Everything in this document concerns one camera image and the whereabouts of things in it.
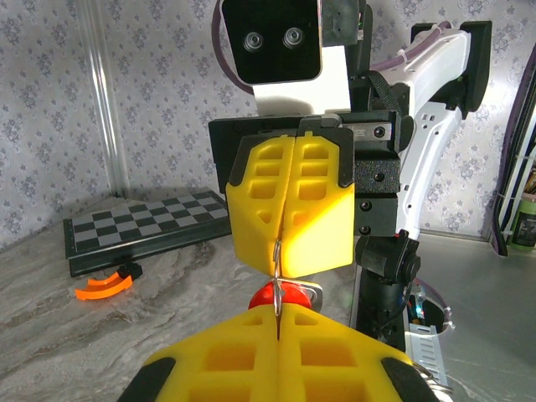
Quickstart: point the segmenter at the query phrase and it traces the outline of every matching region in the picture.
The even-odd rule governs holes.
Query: yellow foam pad
[[[294,137],[276,137],[253,147],[240,185],[225,188],[236,257],[269,276],[274,275],[294,144]]]
[[[259,306],[151,356],[175,366],[157,402],[398,402],[383,358],[397,349],[305,307]]]
[[[353,261],[355,187],[338,185],[339,147],[307,131],[296,138],[283,215],[281,269],[286,278]]]

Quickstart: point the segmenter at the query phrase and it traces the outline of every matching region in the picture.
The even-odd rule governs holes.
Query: screw
[[[359,228],[359,233],[362,236],[368,236],[370,235],[370,226],[363,226],[362,228]]]
[[[363,201],[361,205],[359,205],[359,207],[361,208],[362,211],[367,212],[370,209],[372,209],[372,204],[370,203],[370,201]]]
[[[244,48],[248,52],[254,53],[260,49],[260,47],[262,46],[262,42],[263,42],[263,38],[260,33],[250,32],[247,35],[245,35]]]
[[[376,138],[383,138],[385,135],[385,129],[381,126],[374,128],[374,136]]]
[[[283,37],[283,44],[285,44],[288,49],[294,49],[303,42],[303,38],[304,35],[301,29],[289,28]]]

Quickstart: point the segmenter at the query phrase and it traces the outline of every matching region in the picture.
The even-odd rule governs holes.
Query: folding chess board
[[[230,235],[223,199],[212,191],[64,220],[71,276]]]

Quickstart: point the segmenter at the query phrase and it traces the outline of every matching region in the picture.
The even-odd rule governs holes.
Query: gray countertop
[[[431,235],[420,255],[420,276],[453,310],[456,329],[441,346],[455,400],[535,401],[536,260]],[[87,276],[70,278],[61,225],[0,255],[0,400],[116,400],[149,355],[240,314],[268,279],[235,259],[230,237],[140,263],[128,291],[82,302],[74,289]],[[313,276],[324,315],[348,322],[354,272]]]

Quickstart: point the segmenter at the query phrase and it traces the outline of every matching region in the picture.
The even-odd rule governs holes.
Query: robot
[[[270,280],[243,314],[151,356],[120,401],[451,400],[412,362],[407,307],[421,205],[482,102],[492,24],[417,24],[409,48],[371,66],[372,15],[364,0],[217,3],[215,53],[259,111],[209,123],[219,190],[237,257]],[[354,261],[347,327],[298,278]]]

